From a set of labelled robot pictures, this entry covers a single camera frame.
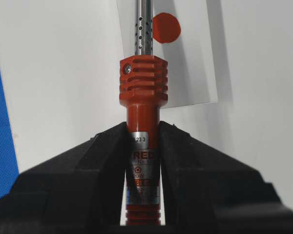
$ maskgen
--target red soldering iron handle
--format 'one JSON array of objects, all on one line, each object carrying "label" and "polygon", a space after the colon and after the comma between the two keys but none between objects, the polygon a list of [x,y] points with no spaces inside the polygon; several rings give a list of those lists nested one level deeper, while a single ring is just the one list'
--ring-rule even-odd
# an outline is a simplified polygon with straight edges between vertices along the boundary
[{"label": "red soldering iron handle", "polygon": [[167,103],[167,62],[152,55],[120,63],[120,103],[127,108],[132,152],[126,170],[127,225],[160,225],[159,109]]}]

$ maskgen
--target white wall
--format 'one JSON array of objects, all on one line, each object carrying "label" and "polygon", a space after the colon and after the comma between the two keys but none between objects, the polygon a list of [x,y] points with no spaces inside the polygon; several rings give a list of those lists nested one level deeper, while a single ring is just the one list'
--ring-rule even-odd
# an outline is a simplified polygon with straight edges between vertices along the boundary
[{"label": "white wall", "polygon": [[[20,171],[125,120],[114,3],[0,0],[0,68]],[[293,208],[293,0],[208,0],[208,10],[219,103],[164,109],[162,120],[257,168]]]}]

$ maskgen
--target screw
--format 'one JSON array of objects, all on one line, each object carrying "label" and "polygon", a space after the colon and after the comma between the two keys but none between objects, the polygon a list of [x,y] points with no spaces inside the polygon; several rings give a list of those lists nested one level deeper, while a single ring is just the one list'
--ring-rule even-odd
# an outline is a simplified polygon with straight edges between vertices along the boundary
[{"label": "screw", "polygon": [[126,67],[125,67],[125,73],[126,74],[129,74],[131,72],[131,66],[130,65],[127,65]]}]

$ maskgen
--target metal barrel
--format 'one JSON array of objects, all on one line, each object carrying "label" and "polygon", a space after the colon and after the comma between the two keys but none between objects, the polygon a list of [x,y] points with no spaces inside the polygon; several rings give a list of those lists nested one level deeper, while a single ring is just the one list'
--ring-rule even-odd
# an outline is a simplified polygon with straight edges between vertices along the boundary
[{"label": "metal barrel", "polygon": [[153,0],[136,0],[135,55],[153,55]]}]

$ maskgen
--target red circle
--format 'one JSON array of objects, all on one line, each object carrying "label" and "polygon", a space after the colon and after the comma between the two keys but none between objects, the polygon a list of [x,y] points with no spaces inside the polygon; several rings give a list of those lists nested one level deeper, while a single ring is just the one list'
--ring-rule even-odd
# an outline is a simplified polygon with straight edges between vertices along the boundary
[{"label": "red circle", "polygon": [[153,17],[153,38],[159,43],[170,43],[179,37],[181,27],[178,19],[169,13]]}]

